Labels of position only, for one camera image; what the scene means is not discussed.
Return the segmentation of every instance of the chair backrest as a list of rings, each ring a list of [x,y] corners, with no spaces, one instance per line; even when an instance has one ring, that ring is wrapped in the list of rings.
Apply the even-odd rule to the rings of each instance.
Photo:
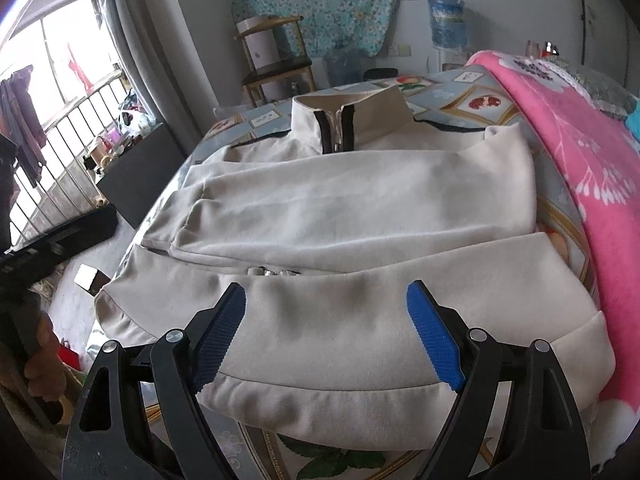
[[[265,30],[271,30],[276,27],[282,27],[287,25],[287,23],[293,23],[294,25],[294,33],[296,35],[296,43],[302,53],[302,56],[306,57],[306,46],[305,40],[302,38],[302,33],[300,32],[300,22],[304,20],[303,16],[295,15],[288,16],[286,18],[270,18],[264,22],[260,22],[257,25],[248,28],[246,31],[241,32],[240,34],[236,34],[234,36],[234,40],[242,41],[242,49],[244,50],[244,55],[246,56],[246,60],[249,62],[249,66],[251,70],[255,70],[254,60],[251,57],[251,51],[249,51],[249,47],[246,44],[246,38],[252,34],[257,34],[258,32],[264,32]]]

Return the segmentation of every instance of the gray curtain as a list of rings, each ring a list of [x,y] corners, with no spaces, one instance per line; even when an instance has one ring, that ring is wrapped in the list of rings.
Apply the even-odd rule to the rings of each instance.
[[[159,121],[169,125],[186,153],[202,133],[162,49],[145,0],[98,0],[122,67],[133,88]]]

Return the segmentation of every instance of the blue gripper pad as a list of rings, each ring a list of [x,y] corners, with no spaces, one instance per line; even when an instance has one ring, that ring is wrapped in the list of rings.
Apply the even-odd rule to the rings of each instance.
[[[458,391],[465,384],[460,349],[418,282],[406,288],[406,307],[438,378]]]
[[[244,317],[246,309],[244,288],[232,284],[228,292],[229,294],[225,293],[216,305],[218,312],[195,349],[191,371],[194,393],[200,392],[205,384],[212,383],[216,378],[226,351]]]

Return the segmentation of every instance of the bed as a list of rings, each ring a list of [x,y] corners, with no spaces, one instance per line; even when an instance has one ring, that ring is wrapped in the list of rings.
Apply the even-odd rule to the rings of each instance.
[[[633,287],[638,286],[640,276],[634,261],[634,253],[640,253],[636,195],[640,145],[622,123],[589,107],[544,66],[495,52],[477,54],[459,70],[364,82],[318,93],[372,91],[391,85],[399,86],[415,120],[437,124],[452,134],[492,124],[521,123],[534,159],[538,229],[549,236],[596,304],[601,305],[616,351],[614,378],[600,402],[583,414],[590,433],[591,463],[594,472],[599,471],[638,421],[640,392],[634,379],[634,367],[638,365],[632,359],[637,353],[632,335],[637,333],[638,318],[632,307],[637,295]],[[140,243],[145,229],[167,197],[183,185],[192,166],[228,144],[288,130],[290,110],[291,101],[286,100],[216,124],[151,209],[133,244]],[[616,265],[616,258],[623,265]],[[331,449],[281,438],[209,410],[206,417],[241,480],[412,478],[427,453],[357,452],[351,462],[354,466],[338,470],[332,468]],[[154,429],[162,433],[161,424]],[[487,442],[482,447],[477,470],[491,461],[495,445]]]

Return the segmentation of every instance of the wooden chair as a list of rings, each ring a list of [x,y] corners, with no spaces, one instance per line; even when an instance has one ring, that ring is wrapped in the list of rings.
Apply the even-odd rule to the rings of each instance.
[[[258,25],[255,25],[255,27],[251,27],[234,37],[235,40],[242,41],[244,54],[247,61],[249,62],[249,67],[251,67],[251,72],[249,72],[247,77],[242,79],[241,85],[242,88],[244,88],[244,91],[249,96],[249,99],[254,105],[254,108],[256,105],[253,90],[257,90],[260,99],[262,99],[262,102],[266,104],[267,101],[264,97],[262,85],[270,83],[272,81],[277,81],[278,79],[284,79],[293,75],[303,73],[306,75],[306,80],[309,83],[310,90],[312,92],[316,91],[316,82],[314,81],[314,75],[311,72],[311,59],[306,54],[305,40],[302,39],[302,33],[300,33],[300,25],[298,24],[298,22],[303,19],[304,18],[302,16],[289,16],[288,18],[271,18],[270,20],[261,22]],[[266,65],[261,68],[256,68],[254,65],[254,60],[251,58],[249,47],[246,44],[246,37],[252,34],[256,34],[257,32],[263,32],[265,30],[271,30],[272,28],[287,25],[287,23],[294,24],[296,41],[298,42],[298,47],[302,51],[302,55],[292,57],[290,59],[284,59],[277,63]]]

